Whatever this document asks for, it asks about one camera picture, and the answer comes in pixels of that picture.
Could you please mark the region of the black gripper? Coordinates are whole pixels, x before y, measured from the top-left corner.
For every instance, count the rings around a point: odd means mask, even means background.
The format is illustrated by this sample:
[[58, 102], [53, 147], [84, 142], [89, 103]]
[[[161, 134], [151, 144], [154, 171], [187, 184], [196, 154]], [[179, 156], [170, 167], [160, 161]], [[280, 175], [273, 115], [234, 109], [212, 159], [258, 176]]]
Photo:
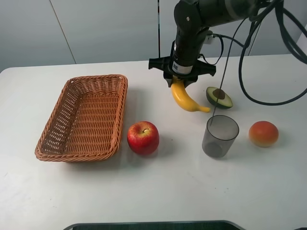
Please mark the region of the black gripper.
[[215, 75], [216, 66], [200, 61], [198, 58], [193, 60], [192, 64], [183, 64], [176, 60], [176, 47], [176, 42], [173, 41], [170, 56], [149, 59], [148, 69], [161, 70], [168, 87], [171, 87], [173, 83], [173, 76], [183, 80], [184, 88], [187, 88], [198, 80], [199, 75]]

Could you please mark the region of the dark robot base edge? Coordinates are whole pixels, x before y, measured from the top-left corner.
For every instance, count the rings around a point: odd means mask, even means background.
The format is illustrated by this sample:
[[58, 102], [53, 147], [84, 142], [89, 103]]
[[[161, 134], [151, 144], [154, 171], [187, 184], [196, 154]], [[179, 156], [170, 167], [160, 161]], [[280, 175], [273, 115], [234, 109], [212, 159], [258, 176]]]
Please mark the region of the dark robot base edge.
[[122, 223], [77, 223], [65, 230], [243, 230], [229, 221], [162, 221]]

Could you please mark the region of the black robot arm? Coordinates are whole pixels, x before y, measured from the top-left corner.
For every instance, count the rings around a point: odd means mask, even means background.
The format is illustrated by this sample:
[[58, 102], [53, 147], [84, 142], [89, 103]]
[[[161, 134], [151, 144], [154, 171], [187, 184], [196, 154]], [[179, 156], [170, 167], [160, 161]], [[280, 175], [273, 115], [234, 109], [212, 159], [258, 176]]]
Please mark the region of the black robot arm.
[[216, 67], [198, 60], [210, 27], [245, 19], [267, 5], [265, 0], [179, 1], [174, 9], [177, 34], [170, 55], [149, 59], [148, 68], [163, 71], [168, 86], [172, 85], [173, 77], [182, 80], [187, 87], [195, 83], [199, 75], [213, 76]]

